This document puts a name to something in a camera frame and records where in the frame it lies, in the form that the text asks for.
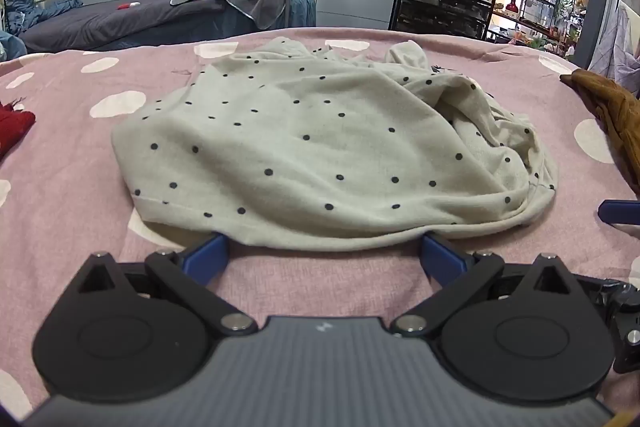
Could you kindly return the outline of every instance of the black circular motor housing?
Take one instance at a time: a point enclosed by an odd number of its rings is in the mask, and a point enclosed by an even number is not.
[[[517,293],[446,322],[441,345],[453,368],[481,392],[515,403],[569,399],[602,382],[614,348],[586,296]]]
[[[33,342],[52,393],[116,403],[159,396],[186,382],[208,348],[191,312],[135,292],[96,291],[55,306]]]

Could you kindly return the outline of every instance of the bed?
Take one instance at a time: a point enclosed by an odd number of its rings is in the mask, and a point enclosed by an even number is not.
[[[634,195],[613,165],[603,133],[579,97],[559,81],[575,67],[536,50],[449,36],[346,28],[290,28],[226,41],[116,52],[27,55],[0,64],[0,97],[23,98],[36,125],[0,164],[0,401],[17,416],[46,396],[31,361],[39,324],[87,254],[110,251],[141,261],[157,248],[195,238],[146,225],[134,210],[111,148],[110,132],[145,100],[192,82],[203,64],[287,36],[309,49],[380,59],[413,39],[443,68],[472,77],[516,114],[527,114],[560,168],[553,206],[528,227],[459,241],[530,263],[555,252],[574,272],[640,282],[638,240],[601,223],[602,200]],[[210,289],[261,323],[271,314],[380,315],[385,320],[432,290],[417,242],[338,255],[232,244],[232,260]],[[602,398],[638,406],[638,377],[611,375]]]
[[[115,0],[75,8],[20,33],[31,53],[112,51],[224,39],[261,31],[253,19],[225,0]],[[118,10],[118,6],[140,3]],[[282,12],[268,30],[285,27]],[[291,0],[290,27],[316,25],[316,0]]]

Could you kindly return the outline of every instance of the white logo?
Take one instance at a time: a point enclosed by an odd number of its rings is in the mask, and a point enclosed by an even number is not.
[[[322,333],[324,333],[326,330],[330,330],[333,327],[334,327],[334,325],[329,324],[328,322],[323,322],[319,326],[316,326],[316,330],[322,331]]]

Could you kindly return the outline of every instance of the pink polka dot bedsheet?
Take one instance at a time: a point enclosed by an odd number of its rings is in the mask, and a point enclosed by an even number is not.
[[[461,71],[499,103],[524,113],[560,169],[553,206],[529,227],[460,242],[529,263],[557,253],[575,272],[639,282],[638,240],[601,223],[607,198],[634,199],[606,139],[578,96],[559,81],[575,67],[515,46],[378,30],[300,28],[227,41],[117,52],[66,51],[0,64],[0,100],[21,98],[36,124],[0,163],[0,402],[27,415],[47,393],[31,342],[56,298],[92,251],[142,261],[158,245],[186,245],[186,234],[146,226],[135,212],[111,149],[115,123],[146,102],[193,81],[203,64],[284,35],[309,49],[382,59],[413,39],[431,64]],[[232,245],[232,260],[210,288],[259,321],[268,315],[380,315],[386,320],[431,294],[416,242],[356,253],[273,251]],[[612,375],[612,407],[640,403],[636,375]]]

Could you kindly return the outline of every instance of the metal screw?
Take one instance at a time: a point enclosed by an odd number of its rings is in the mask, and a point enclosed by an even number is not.
[[[632,346],[637,346],[638,344],[640,344],[640,331],[638,330],[629,331],[626,336],[626,341]]]
[[[243,313],[230,313],[222,317],[220,323],[228,330],[242,331],[251,327],[254,320]]]
[[[419,315],[403,315],[396,320],[396,326],[402,331],[412,333],[414,331],[422,331],[427,327],[427,321]]]

